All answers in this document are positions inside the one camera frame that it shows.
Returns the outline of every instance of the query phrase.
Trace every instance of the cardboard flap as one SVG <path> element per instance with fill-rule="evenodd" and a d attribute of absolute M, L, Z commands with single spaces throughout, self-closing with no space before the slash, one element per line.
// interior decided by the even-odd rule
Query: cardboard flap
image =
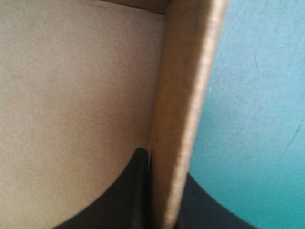
<path fill-rule="evenodd" d="M 157 228 L 172 228 L 179 212 L 225 9 L 225 0 L 174 0 L 167 9 L 149 143 Z"/>

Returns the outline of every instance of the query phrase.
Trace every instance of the corrugated cardboard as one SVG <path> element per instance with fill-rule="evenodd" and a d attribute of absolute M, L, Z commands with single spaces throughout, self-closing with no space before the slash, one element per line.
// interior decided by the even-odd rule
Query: corrugated cardboard
<path fill-rule="evenodd" d="M 0 1 L 0 229 L 67 220 L 147 146 L 163 30 L 112 3 Z"/>
<path fill-rule="evenodd" d="M 157 228 L 178 216 L 225 8 L 224 0 L 174 0 L 167 9 L 149 143 Z"/>
<path fill-rule="evenodd" d="M 0 1 L 0 228 L 67 220 L 147 145 L 175 223 L 226 1 L 111 1 Z"/>

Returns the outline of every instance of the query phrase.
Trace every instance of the turquoise surface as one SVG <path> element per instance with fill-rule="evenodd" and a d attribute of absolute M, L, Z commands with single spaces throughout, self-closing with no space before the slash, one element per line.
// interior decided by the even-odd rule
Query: turquoise surface
<path fill-rule="evenodd" d="M 190 172 L 259 228 L 305 228 L 305 0 L 230 1 Z"/>

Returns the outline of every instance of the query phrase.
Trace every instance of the black object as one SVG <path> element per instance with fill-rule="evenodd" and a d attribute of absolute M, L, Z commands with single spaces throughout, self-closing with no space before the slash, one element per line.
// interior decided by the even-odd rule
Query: black object
<path fill-rule="evenodd" d="M 136 149 L 117 180 L 82 212 L 54 229 L 142 229 L 148 153 Z"/>
<path fill-rule="evenodd" d="M 136 149 L 116 181 L 54 229 L 153 229 L 148 152 Z M 210 197 L 188 174 L 175 229 L 255 229 Z"/>
<path fill-rule="evenodd" d="M 228 211 L 187 176 L 175 229 L 255 229 Z"/>

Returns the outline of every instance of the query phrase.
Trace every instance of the cardboard panel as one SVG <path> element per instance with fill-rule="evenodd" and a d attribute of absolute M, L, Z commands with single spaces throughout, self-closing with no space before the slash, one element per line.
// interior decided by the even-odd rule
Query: cardboard panel
<path fill-rule="evenodd" d="M 150 10 L 153 12 L 164 13 L 171 0 L 105 0 L 126 6 L 133 6 Z"/>
<path fill-rule="evenodd" d="M 149 150 L 154 218 L 173 227 L 213 63 L 225 0 L 174 0 L 167 9 Z"/>
<path fill-rule="evenodd" d="M 70 218 L 147 146 L 164 16 L 91 3 L 0 1 L 1 229 Z"/>

